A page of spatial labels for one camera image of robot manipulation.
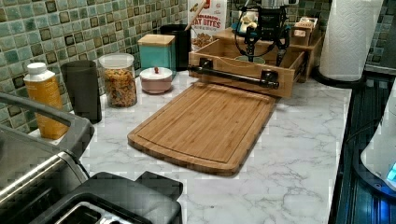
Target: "marble countertop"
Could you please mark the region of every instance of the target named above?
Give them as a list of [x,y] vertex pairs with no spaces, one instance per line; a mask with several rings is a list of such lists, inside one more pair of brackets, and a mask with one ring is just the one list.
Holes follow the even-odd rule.
[[280,99],[240,172],[232,177],[197,173],[154,159],[128,145],[127,134],[196,79],[177,75],[173,89],[148,95],[137,84],[137,104],[111,108],[102,96],[103,120],[81,157],[94,175],[132,180],[145,171],[180,181],[183,223],[327,223],[347,121],[351,90],[310,79]]

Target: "jar of nuts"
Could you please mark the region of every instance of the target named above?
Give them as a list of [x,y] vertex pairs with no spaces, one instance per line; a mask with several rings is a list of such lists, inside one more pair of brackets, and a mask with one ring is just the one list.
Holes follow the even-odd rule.
[[108,105],[127,107],[136,104],[134,82],[134,56],[127,53],[113,53],[99,58],[101,76],[105,82]]

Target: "wooden cutting board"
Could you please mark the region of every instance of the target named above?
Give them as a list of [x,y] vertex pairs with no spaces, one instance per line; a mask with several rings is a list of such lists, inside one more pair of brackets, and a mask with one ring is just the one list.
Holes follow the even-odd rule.
[[156,158],[215,175],[233,175],[254,146],[276,99],[194,83],[128,134]]

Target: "black stovetop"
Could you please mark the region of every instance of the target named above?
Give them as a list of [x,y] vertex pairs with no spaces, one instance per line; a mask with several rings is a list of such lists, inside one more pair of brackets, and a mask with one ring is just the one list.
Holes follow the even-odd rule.
[[367,187],[352,166],[353,153],[365,149],[382,118],[393,76],[365,72],[366,85],[352,91],[343,153],[329,223],[396,223],[396,202]]

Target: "black cup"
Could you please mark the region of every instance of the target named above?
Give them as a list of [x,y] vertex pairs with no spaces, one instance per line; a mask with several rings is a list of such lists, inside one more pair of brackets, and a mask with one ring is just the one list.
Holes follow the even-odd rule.
[[176,46],[176,70],[184,71],[189,65],[189,52],[191,51],[191,29],[186,29],[186,24],[169,24],[160,28],[162,35],[174,35]]
[[96,63],[92,61],[65,63],[61,66],[61,71],[75,114],[89,119],[91,123],[101,121],[102,109]]

